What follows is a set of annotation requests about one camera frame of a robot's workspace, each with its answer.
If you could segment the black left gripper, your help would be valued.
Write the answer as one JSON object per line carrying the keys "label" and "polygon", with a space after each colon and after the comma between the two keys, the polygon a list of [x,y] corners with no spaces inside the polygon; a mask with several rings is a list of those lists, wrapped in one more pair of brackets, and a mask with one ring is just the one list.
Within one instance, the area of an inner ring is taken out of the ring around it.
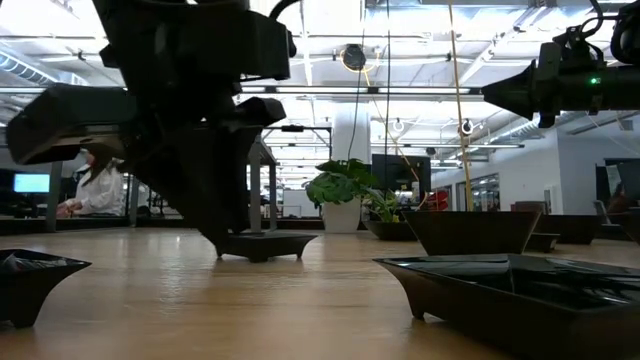
{"label": "black left gripper", "polygon": [[[108,40],[105,65],[128,91],[164,96],[190,83],[234,86],[286,80],[296,46],[273,15],[249,0],[92,0]],[[216,248],[249,227],[246,165],[262,130],[286,116],[273,98],[252,97],[211,124],[143,109],[119,88],[55,84],[8,123],[14,162],[35,165],[75,158],[83,149],[117,159],[165,198]]]}

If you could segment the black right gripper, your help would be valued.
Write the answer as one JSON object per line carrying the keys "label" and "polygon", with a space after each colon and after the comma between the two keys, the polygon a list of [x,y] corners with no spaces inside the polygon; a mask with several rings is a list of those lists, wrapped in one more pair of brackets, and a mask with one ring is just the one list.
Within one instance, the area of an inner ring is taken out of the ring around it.
{"label": "black right gripper", "polygon": [[[520,117],[533,120],[539,114],[538,127],[551,128],[555,115],[544,115],[537,104],[524,93],[538,82],[553,80],[560,72],[560,46],[543,43],[537,60],[521,73],[482,88],[484,100]],[[640,67],[608,67],[598,71],[562,75],[560,109],[567,111],[640,110]]]}

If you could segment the black wavy square mini plate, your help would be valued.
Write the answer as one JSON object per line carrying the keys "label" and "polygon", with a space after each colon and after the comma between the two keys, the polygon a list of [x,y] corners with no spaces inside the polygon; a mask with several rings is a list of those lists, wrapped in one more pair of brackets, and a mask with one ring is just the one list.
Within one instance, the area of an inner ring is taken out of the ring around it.
{"label": "black wavy square mini plate", "polygon": [[429,256],[521,254],[540,212],[412,211],[403,216]]}
{"label": "black wavy square mini plate", "polygon": [[542,215],[534,232],[554,235],[561,244],[590,245],[604,226],[595,215]]}
{"label": "black wavy square mini plate", "polygon": [[383,222],[368,220],[364,222],[365,227],[371,231],[379,240],[410,242],[417,238],[407,222]]}

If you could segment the person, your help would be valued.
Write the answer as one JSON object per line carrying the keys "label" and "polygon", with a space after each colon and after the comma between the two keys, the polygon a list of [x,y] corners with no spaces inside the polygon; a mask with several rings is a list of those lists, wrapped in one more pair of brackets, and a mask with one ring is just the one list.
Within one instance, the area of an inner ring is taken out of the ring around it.
{"label": "person", "polygon": [[120,216],[123,210],[123,174],[119,161],[104,151],[84,150],[86,172],[75,196],[57,205],[57,218]]}

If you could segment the dark brown box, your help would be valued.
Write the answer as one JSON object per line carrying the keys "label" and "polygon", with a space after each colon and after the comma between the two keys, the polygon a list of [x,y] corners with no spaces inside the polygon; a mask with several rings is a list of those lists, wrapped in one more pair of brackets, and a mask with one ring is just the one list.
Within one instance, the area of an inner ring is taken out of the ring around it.
{"label": "dark brown box", "polygon": [[537,212],[543,215],[549,213],[549,204],[546,201],[516,201],[511,205],[514,212]]}

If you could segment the lit blue computer monitor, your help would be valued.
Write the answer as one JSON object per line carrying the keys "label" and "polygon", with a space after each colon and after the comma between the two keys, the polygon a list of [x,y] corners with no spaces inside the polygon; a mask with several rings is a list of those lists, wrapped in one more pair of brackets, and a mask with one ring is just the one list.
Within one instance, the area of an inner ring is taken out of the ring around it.
{"label": "lit blue computer monitor", "polygon": [[48,193],[49,189],[49,174],[16,173],[14,175],[13,191],[16,193]]}

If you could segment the red storage bins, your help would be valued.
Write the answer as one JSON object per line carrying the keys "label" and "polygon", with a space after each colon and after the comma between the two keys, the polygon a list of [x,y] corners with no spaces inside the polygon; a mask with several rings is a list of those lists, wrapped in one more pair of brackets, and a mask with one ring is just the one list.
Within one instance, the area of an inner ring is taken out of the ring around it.
{"label": "red storage bins", "polygon": [[427,197],[426,205],[429,211],[448,211],[449,191],[437,190],[430,193]]}

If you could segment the black monitor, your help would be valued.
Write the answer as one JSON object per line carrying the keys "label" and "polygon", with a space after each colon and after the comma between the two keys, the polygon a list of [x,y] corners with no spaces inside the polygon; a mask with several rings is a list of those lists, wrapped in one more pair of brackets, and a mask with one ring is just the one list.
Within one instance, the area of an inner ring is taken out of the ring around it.
{"label": "black monitor", "polygon": [[398,191],[417,183],[420,192],[431,190],[431,159],[426,156],[373,154],[371,173],[377,189]]}

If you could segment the green potted plant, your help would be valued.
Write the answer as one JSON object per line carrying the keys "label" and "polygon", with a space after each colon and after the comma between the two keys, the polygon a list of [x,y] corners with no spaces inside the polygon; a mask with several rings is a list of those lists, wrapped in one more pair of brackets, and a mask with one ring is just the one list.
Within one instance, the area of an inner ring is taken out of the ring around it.
{"label": "green potted plant", "polygon": [[305,186],[305,191],[314,206],[321,209],[327,233],[356,232],[363,209],[373,214],[374,221],[400,222],[396,195],[375,188],[377,179],[362,160],[328,160],[316,169],[320,173]]}

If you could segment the black aluminium table frame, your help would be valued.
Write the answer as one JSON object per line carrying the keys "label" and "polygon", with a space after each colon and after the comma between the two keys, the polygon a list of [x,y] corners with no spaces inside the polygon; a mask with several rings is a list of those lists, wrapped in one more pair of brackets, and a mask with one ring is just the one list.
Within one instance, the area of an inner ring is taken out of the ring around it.
{"label": "black aluminium table frame", "polygon": [[[129,227],[130,223],[124,217],[106,218],[75,218],[58,219],[56,231],[80,231],[93,229],[109,229]],[[184,219],[178,218],[138,218],[136,226],[139,228],[194,228]],[[285,218],[276,221],[279,230],[323,230],[324,223],[321,219],[294,219]],[[0,217],[0,236],[26,235],[47,233],[45,218],[18,219]]]}

